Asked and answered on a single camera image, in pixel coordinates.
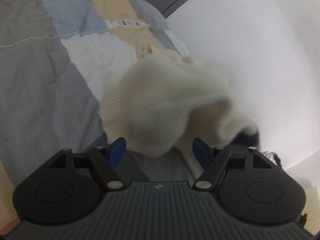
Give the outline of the cream fuzzy striped sweater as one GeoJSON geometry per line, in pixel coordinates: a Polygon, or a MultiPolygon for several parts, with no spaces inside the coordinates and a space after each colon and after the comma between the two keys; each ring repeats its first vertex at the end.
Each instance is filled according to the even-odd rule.
{"type": "Polygon", "coordinates": [[[259,144],[259,129],[235,104],[227,77],[172,50],[139,59],[101,101],[99,114],[108,139],[124,137],[151,180],[175,179],[175,152],[199,178],[196,137],[210,147],[259,144]]]}

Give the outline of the patchwork pastel quilt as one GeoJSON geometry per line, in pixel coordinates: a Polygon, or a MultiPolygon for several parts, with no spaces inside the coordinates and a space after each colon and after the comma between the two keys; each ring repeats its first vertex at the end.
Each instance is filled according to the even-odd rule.
{"type": "Polygon", "coordinates": [[[153,50],[188,55],[144,0],[1,0],[1,234],[14,188],[54,153],[103,143],[99,103],[153,50]]]}

